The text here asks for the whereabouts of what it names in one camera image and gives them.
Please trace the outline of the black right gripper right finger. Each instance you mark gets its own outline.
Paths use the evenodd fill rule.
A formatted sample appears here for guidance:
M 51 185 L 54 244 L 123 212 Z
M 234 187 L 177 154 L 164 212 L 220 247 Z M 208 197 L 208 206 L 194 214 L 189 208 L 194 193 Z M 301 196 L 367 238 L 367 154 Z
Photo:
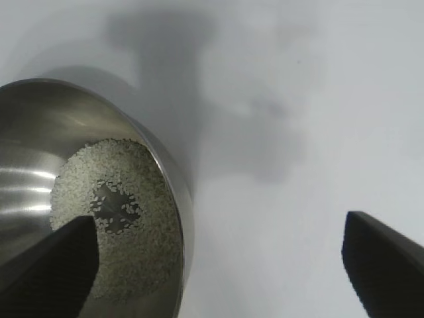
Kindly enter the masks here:
M 423 316 L 423 246 L 367 213 L 350 211 L 341 254 L 369 317 Z

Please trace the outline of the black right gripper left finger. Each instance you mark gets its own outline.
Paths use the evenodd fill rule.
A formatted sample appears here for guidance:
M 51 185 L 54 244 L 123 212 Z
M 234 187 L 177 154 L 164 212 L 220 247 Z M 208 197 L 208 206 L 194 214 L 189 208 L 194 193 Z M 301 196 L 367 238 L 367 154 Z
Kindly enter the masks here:
M 76 217 L 1 265 L 1 316 L 77 317 L 98 269 L 95 221 Z

